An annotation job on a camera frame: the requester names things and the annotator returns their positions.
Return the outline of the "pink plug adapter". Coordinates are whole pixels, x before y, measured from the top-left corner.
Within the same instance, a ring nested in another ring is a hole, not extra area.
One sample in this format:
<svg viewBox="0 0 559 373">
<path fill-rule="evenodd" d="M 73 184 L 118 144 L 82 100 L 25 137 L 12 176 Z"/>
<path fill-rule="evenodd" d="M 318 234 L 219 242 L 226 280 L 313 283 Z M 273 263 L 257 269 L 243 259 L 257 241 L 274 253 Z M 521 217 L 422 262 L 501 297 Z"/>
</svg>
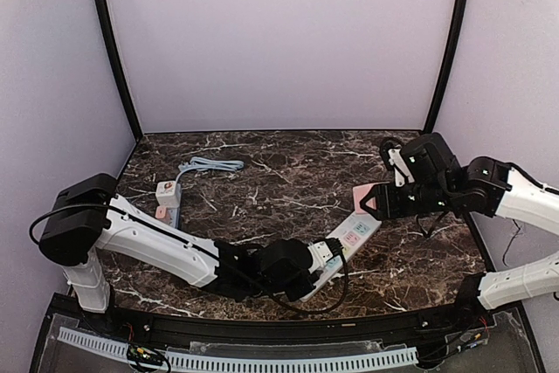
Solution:
<svg viewBox="0 0 559 373">
<path fill-rule="evenodd" d="M 167 224 L 171 220 L 169 209 L 166 206 L 159 205 L 155 211 L 155 218 Z"/>
</svg>

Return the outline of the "white cube socket adapter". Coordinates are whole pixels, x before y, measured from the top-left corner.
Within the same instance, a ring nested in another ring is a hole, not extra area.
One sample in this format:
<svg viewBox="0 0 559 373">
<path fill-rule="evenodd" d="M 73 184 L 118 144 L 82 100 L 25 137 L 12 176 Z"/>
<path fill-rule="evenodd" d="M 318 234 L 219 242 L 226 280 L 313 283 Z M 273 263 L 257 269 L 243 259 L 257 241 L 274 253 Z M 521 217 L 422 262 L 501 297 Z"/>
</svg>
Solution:
<svg viewBox="0 0 559 373">
<path fill-rule="evenodd" d="M 182 198 L 180 184 L 176 180 L 159 182 L 156 186 L 155 198 L 160 206 L 170 209 L 179 208 Z"/>
</svg>

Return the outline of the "blue-grey power strip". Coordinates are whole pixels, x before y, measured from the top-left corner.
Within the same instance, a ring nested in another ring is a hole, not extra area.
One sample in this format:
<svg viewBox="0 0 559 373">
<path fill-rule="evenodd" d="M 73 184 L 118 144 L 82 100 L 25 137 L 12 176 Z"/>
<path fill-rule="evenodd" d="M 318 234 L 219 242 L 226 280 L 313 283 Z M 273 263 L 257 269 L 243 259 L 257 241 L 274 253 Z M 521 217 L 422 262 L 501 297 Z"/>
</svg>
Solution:
<svg viewBox="0 0 559 373">
<path fill-rule="evenodd" d="M 180 211 L 182 203 L 182 186 L 180 178 L 177 177 L 169 187 L 169 207 L 172 212 L 173 226 L 178 229 L 180 223 Z"/>
</svg>

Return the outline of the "pink cube socket adapter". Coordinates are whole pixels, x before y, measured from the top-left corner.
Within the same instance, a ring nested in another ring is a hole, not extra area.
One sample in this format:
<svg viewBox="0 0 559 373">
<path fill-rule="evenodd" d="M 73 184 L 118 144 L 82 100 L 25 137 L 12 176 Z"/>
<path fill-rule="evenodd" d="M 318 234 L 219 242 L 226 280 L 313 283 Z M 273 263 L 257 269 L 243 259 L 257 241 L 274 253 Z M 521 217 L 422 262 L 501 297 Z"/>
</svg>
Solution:
<svg viewBox="0 0 559 373">
<path fill-rule="evenodd" d="M 376 186 L 377 183 L 365 183 L 357 185 L 352 189 L 356 214 L 370 214 L 370 216 L 376 216 L 378 213 L 377 194 L 375 191 Z"/>
</svg>

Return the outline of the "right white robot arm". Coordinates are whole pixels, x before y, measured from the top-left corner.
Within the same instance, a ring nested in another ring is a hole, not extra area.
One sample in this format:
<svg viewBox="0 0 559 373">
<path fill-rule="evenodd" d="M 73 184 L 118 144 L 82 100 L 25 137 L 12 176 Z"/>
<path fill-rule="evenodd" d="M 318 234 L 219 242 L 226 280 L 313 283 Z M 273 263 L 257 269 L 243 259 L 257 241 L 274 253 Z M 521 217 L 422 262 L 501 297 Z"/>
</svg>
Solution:
<svg viewBox="0 0 559 373">
<path fill-rule="evenodd" d="M 354 187 L 359 213 L 378 221 L 479 213 L 558 233 L 558 190 L 513 162 L 479 156 L 463 166 L 439 133 L 420 135 L 406 144 L 386 138 L 380 154 L 394 179 Z M 455 304 L 481 313 L 543 294 L 558 294 L 556 253 L 464 278 Z"/>
</svg>

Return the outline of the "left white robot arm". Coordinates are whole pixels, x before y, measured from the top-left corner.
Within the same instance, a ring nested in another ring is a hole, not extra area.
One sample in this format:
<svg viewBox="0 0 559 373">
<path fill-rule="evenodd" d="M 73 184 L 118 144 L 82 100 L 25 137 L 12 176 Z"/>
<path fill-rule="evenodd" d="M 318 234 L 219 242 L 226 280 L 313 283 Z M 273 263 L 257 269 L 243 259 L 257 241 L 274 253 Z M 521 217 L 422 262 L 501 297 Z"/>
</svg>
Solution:
<svg viewBox="0 0 559 373">
<path fill-rule="evenodd" d="M 199 238 L 165 224 L 117 194 L 116 180 L 98 174 L 57 195 L 52 210 L 31 223 L 31 240 L 61 266 L 80 307 L 103 314 L 111 305 L 99 250 L 117 252 L 189 285 L 236 301 L 259 294 L 298 300 L 315 289 L 333 253 L 326 242 L 279 239 L 270 245 L 232 245 Z"/>
</svg>

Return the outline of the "white colourful power strip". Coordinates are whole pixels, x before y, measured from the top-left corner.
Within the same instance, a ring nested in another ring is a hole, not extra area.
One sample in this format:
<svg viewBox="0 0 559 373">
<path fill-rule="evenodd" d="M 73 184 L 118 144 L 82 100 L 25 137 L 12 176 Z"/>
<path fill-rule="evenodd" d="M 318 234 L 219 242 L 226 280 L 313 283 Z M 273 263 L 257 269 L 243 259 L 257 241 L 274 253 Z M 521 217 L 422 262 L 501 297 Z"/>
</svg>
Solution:
<svg viewBox="0 0 559 373">
<path fill-rule="evenodd" d="M 338 238 L 344 246 L 347 262 L 367 243 L 371 236 L 380 228 L 382 222 L 369 214 L 353 212 L 325 238 Z M 318 291 L 342 269 L 339 259 L 331 260 L 328 265 L 310 274 L 317 274 L 316 280 L 311 280 L 313 286 L 310 292 L 300 297 L 301 302 L 310 300 Z"/>
</svg>

